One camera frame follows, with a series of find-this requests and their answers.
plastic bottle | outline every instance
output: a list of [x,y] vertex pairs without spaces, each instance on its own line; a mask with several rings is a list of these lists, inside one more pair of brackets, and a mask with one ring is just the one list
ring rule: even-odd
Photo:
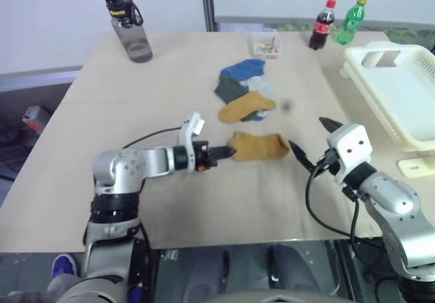
[[314,24],[313,34],[310,38],[309,47],[314,50],[323,48],[326,43],[326,38],[332,28],[332,23],[334,23],[334,11],[336,0],[328,0],[326,2],[326,7],[319,13],[317,20]]
[[111,25],[115,29],[128,57],[136,63],[144,63],[152,58],[152,51],[143,30],[143,18],[133,0],[106,0],[111,15]]
[[353,40],[362,19],[364,19],[364,6],[366,3],[367,0],[357,0],[355,6],[347,12],[343,28],[337,35],[337,41],[339,43],[345,45]]

dark green sock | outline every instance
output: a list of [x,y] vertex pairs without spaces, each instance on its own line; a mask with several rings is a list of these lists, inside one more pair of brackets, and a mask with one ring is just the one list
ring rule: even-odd
[[[228,104],[239,97],[246,94],[242,85],[231,77],[219,77],[219,84],[215,89],[215,94],[221,98],[224,103]],[[257,116],[257,112],[250,113],[248,116],[241,119],[241,121],[246,122],[252,120],[252,118]]]

blue sock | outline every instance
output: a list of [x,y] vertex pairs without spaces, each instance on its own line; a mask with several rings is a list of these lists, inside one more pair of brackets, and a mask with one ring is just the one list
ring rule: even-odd
[[226,67],[220,72],[221,76],[231,77],[237,81],[243,81],[256,75],[263,75],[264,60],[244,60],[243,62]]

person's foot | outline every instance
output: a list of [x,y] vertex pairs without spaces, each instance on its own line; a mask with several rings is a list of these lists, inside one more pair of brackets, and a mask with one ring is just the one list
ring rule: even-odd
[[60,274],[73,274],[74,276],[78,276],[77,264],[69,254],[60,254],[53,261],[52,278]]

red label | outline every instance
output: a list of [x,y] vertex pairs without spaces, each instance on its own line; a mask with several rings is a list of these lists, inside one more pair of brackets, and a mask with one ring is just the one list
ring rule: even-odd
[[314,24],[314,30],[316,30],[318,33],[323,33],[324,35],[327,35],[330,32],[331,27],[332,23],[326,24],[316,21]]

